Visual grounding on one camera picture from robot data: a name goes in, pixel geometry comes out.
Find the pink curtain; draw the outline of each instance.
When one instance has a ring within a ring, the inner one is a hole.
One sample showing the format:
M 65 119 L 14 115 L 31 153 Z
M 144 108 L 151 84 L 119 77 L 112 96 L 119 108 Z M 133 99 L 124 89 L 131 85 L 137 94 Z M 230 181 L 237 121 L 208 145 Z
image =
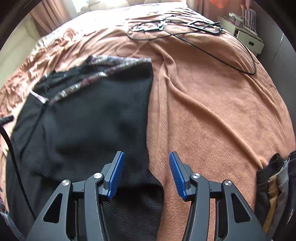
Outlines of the pink curtain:
M 186 3 L 192 10 L 212 21 L 216 21 L 217 16 L 228 17 L 229 12 L 239 15 L 240 5 L 249 9 L 251 1 L 252 0 L 186 0 Z
M 71 20 L 62 0 L 43 0 L 30 14 L 42 36 L 51 33 Z

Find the gray wall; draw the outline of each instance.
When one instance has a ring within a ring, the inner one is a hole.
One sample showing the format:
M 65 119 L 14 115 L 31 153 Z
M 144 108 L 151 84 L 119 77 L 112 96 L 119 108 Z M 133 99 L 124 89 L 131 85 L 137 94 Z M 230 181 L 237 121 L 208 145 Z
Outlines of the gray wall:
M 271 77 L 289 110 L 296 133 L 296 52 L 272 18 L 255 2 L 257 33 L 264 42 L 258 60 Z

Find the brown blanket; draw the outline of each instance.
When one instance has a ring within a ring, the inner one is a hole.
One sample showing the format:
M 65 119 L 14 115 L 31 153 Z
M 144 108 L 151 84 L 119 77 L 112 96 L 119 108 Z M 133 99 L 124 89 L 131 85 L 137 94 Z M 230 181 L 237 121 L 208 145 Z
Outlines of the brown blanket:
M 189 9 L 173 13 L 196 14 Z M 130 22 L 165 16 L 168 14 L 155 11 Z M 266 166 L 274 153 L 286 157 L 295 149 L 289 113 L 262 65 L 253 56 L 256 74 L 243 74 L 176 37 L 130 40 L 127 28 L 122 24 L 80 37 L 69 29 L 51 46 L 28 57 L 0 91 L 1 115 L 17 116 L 31 87 L 53 69 L 68 70 L 89 55 L 149 57 L 154 72 L 147 124 L 149 168 L 165 190 L 158 240 L 182 240 L 189 212 L 190 204 L 182 202 L 173 182 L 168 164 L 171 151 L 177 151 L 183 162 L 209 180 L 232 180 L 253 208 L 256 171 Z M 171 33 L 186 31 L 180 26 L 166 29 Z M 157 34 L 146 33 L 147 37 Z M 227 33 L 181 36 L 239 69 L 253 69 L 246 50 Z M 10 134 L 13 125 L 5 127 Z M 4 189 L 6 158 L 4 153 L 0 155 Z M 214 223 L 215 212 L 211 212 L 209 240 L 214 237 Z

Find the blue gripper pad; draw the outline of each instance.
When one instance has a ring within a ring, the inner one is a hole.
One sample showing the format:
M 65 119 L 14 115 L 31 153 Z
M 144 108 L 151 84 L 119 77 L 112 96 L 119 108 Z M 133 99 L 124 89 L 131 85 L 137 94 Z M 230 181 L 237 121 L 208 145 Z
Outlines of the blue gripper pad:
M 192 191 L 190 190 L 189 175 L 175 151 L 170 153 L 169 162 L 178 194 L 183 201 L 186 201 L 188 199 L 188 195 L 192 194 Z
M 121 179 L 121 174 L 124 166 L 124 153 L 122 152 L 117 160 L 113 173 L 109 181 L 109 191 L 107 193 L 108 200 L 111 200 L 117 191 L 119 180 Z

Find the bolt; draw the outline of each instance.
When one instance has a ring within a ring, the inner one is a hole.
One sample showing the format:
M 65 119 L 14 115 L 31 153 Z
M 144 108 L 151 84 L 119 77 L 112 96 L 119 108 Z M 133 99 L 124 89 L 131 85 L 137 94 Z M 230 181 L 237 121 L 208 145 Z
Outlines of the bolt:
M 97 173 L 95 173 L 94 174 L 94 178 L 95 179 L 99 179 L 99 178 L 101 178 L 103 175 L 101 174 L 101 173 L 99 173 L 99 172 L 97 172 Z
M 66 179 L 62 181 L 63 186 L 68 186 L 70 184 L 70 180 Z
M 232 185 L 232 182 L 229 181 L 229 180 L 225 180 L 225 181 L 224 181 L 224 184 L 225 184 L 226 186 L 231 186 L 231 185 Z
M 199 179 L 200 178 L 200 174 L 199 173 L 192 173 L 192 177 L 194 179 Z

